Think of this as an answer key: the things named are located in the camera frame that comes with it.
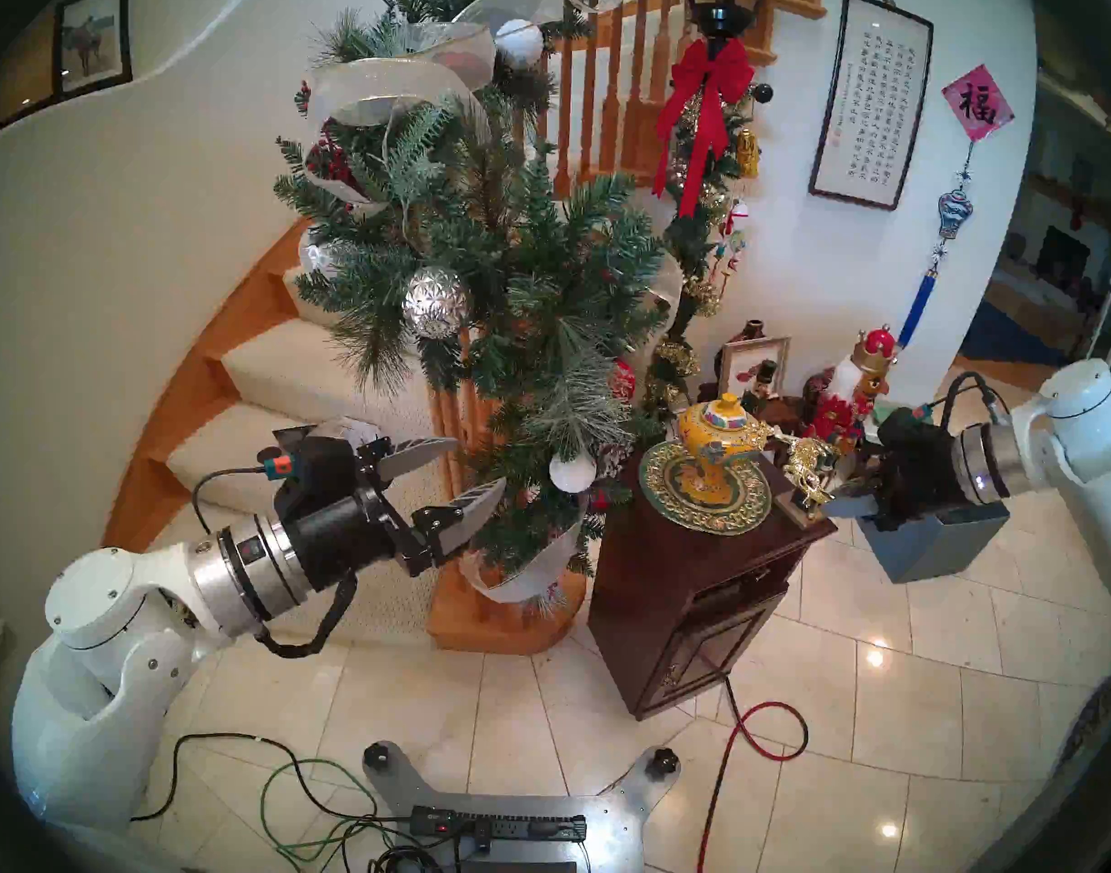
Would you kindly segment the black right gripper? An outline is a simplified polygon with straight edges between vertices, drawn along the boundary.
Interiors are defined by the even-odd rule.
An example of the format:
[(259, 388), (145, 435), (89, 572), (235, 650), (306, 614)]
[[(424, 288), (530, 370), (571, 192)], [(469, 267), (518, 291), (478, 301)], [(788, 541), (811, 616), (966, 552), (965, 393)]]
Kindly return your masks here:
[(877, 476), (853, 476), (823, 505), (828, 518), (871, 518), (878, 531), (895, 531), (940, 511), (965, 506), (945, 431), (879, 433), (884, 449)]

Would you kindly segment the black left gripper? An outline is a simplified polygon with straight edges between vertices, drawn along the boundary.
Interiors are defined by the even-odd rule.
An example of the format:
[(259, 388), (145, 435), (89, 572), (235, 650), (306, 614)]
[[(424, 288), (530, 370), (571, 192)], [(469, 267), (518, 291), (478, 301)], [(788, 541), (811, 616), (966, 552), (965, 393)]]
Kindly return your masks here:
[[(459, 440), (449, 436), (397, 443), (381, 436), (360, 444), (360, 461), (367, 475), (393, 482), (457, 446)], [(316, 592), (379, 562), (396, 562), (407, 576), (417, 578), (464, 551), (496, 515), (506, 484), (506, 476), (500, 476), (469, 488), (446, 505), (421, 506), (410, 524), (384, 496), (370, 504), (366, 493), (358, 492), (331, 503), (302, 498), (287, 508), (287, 540)]]

